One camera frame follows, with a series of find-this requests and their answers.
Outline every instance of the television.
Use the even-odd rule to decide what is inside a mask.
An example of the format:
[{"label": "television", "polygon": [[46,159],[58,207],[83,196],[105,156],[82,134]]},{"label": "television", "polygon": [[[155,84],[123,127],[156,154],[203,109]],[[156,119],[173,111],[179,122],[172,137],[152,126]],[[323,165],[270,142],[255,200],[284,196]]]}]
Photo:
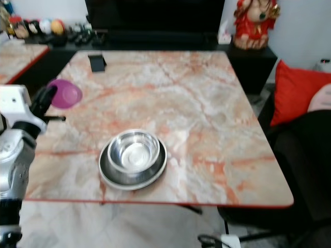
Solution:
[{"label": "television", "polygon": [[217,33],[225,0],[85,0],[95,30]]}]

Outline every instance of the pink marble surface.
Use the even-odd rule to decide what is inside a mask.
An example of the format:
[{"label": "pink marble surface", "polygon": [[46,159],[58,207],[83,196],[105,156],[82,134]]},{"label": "pink marble surface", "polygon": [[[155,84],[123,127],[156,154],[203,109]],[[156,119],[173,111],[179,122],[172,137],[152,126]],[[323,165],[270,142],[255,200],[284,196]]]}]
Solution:
[{"label": "pink marble surface", "polygon": [[[91,73],[78,52],[59,78],[83,91],[67,121],[37,140],[26,197],[34,200],[285,207],[291,191],[223,52],[102,52]],[[159,180],[136,191],[106,186],[102,147],[127,129],[158,135],[168,149]]]},{"label": "pink marble surface", "polygon": [[36,58],[48,50],[47,45],[22,44],[9,41],[0,46],[0,85],[30,66]]}]

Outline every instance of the stainless steel bowl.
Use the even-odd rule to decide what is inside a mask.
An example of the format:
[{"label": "stainless steel bowl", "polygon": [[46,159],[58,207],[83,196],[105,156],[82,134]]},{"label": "stainless steel bowl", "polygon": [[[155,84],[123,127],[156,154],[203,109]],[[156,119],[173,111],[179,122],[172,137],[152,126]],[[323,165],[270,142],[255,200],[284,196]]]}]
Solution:
[{"label": "stainless steel bowl", "polygon": [[156,136],[144,130],[120,133],[108,146],[110,164],[122,173],[134,174],[155,165],[160,153]]},{"label": "stainless steel bowl", "polygon": [[167,149],[159,142],[160,152],[155,163],[143,172],[123,173],[117,170],[108,160],[109,145],[106,145],[99,158],[99,169],[106,184],[120,190],[137,190],[146,187],[158,179],[167,164]]}]

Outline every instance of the red pillow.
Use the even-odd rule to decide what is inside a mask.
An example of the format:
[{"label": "red pillow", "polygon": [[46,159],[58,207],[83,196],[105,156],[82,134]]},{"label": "red pillow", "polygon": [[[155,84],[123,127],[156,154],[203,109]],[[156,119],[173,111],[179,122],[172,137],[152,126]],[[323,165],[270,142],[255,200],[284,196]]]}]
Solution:
[{"label": "red pillow", "polygon": [[275,112],[270,125],[305,114],[313,96],[330,83],[330,73],[290,68],[281,60],[276,68]]}]

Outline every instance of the tiled floor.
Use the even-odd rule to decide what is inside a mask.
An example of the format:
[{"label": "tiled floor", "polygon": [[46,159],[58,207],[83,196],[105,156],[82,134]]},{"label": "tiled floor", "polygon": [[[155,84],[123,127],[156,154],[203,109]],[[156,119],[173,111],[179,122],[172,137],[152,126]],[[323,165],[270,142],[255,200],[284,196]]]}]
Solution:
[{"label": "tiled floor", "polygon": [[[249,96],[256,114],[262,98]],[[84,204],[24,202],[21,211],[22,248],[191,248],[201,247],[199,234],[224,234],[216,207],[203,207],[203,215],[171,205]],[[247,234],[230,226],[230,233]],[[244,248],[274,248],[269,240],[243,243]]]}]

